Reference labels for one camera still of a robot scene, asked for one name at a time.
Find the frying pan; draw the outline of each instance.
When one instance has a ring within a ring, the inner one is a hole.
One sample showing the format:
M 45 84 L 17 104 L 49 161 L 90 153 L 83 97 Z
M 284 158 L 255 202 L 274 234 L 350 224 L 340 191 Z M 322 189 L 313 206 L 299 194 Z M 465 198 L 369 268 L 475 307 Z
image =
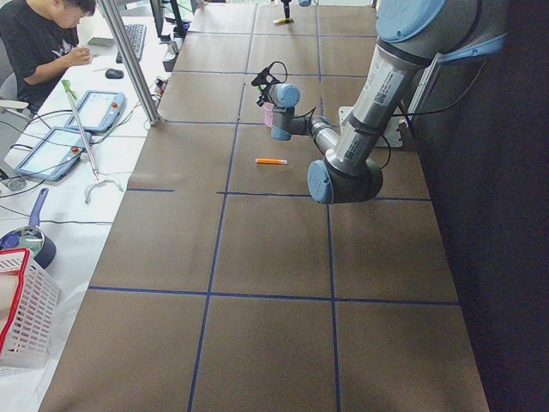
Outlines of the frying pan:
M 42 210 L 46 196 L 48 196 L 48 191 L 47 188 L 43 188 L 40 191 L 28 220 L 28 226 L 12 230 L 0 239 L 0 249 L 11 249 L 14 247 L 26 247 L 30 249 L 34 261 L 44 269 L 51 263 L 57 250 L 53 240 L 48 238 L 39 229 L 40 211 Z

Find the plastic basket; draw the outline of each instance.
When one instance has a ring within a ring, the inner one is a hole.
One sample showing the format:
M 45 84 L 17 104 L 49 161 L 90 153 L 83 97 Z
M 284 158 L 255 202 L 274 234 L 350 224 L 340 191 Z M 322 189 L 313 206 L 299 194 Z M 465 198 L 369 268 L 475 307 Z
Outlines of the plastic basket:
M 0 376 L 45 364 L 59 286 L 28 249 L 0 251 L 0 276 L 18 282 L 6 325 L 0 330 Z

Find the person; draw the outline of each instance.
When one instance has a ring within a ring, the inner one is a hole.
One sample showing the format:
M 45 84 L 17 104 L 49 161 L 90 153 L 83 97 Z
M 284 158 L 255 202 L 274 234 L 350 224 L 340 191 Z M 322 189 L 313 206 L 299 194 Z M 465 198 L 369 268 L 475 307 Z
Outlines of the person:
M 0 9 L 0 38 L 17 78 L 17 99 L 32 114 L 69 67 L 90 63 L 76 26 L 94 12 L 95 0 L 11 0 Z

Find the orange marker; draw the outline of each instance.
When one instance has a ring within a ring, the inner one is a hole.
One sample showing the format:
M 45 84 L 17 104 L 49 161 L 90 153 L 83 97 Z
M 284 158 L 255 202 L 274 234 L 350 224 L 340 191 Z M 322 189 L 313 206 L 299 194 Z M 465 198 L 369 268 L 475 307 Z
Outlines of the orange marker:
M 284 159 L 256 159 L 258 165 L 287 165 Z

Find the black wall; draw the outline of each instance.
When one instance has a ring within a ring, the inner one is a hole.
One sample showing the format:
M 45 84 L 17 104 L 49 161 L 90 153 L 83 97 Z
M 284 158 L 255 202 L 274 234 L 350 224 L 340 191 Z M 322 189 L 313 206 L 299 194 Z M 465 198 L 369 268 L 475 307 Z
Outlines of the black wall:
M 549 411 L 548 37 L 549 2 L 511 0 L 505 51 L 415 118 L 491 412 Z M 478 68 L 444 68 L 423 110 Z

